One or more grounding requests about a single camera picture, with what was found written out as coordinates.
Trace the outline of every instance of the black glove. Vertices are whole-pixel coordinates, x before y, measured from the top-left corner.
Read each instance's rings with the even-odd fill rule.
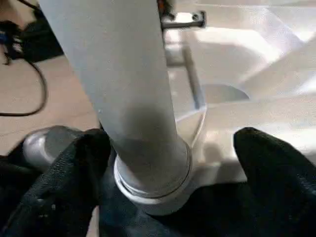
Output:
[[[316,167],[290,144],[255,128],[234,136],[235,151],[260,203],[269,236],[316,233]]]
[[[85,237],[110,152],[104,131],[85,132],[23,195],[2,236]]]

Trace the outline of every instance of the black cable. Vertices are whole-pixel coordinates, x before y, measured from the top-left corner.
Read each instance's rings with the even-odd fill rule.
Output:
[[[32,62],[28,61],[27,59],[24,59],[38,74],[39,76],[39,82],[42,88],[42,99],[40,102],[40,105],[33,111],[31,112],[26,112],[26,113],[0,113],[0,117],[25,117],[25,116],[30,116],[39,113],[44,107],[46,106],[47,103],[47,98],[48,98],[48,91],[47,91],[47,82],[46,79],[43,75],[43,73],[40,71],[40,69]]]
[[[30,4],[28,1],[25,0],[18,0],[20,3],[34,9],[35,11],[41,11],[37,6],[34,6],[33,4]]]

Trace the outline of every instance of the tiled floor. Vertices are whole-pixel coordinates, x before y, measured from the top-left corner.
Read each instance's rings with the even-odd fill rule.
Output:
[[[0,117],[0,155],[7,154],[26,134],[39,128],[58,124],[86,130],[98,126],[92,105],[68,60],[62,56],[38,66],[48,83],[47,106],[34,116]],[[30,111],[40,102],[38,77],[24,61],[15,61],[11,66],[0,64],[0,101],[1,112]]]

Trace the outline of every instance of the pvc pipe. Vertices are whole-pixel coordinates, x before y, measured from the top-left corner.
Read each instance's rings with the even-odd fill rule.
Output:
[[[124,186],[146,198],[176,190],[190,161],[176,132],[157,2],[39,2],[118,153]]]

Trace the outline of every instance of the white sink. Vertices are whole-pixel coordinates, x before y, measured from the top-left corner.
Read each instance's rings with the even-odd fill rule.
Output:
[[[226,2],[181,2],[180,10],[205,11],[207,25],[165,36],[178,133],[192,147],[193,189],[246,179],[233,148],[233,134],[246,126],[316,163],[316,5]]]

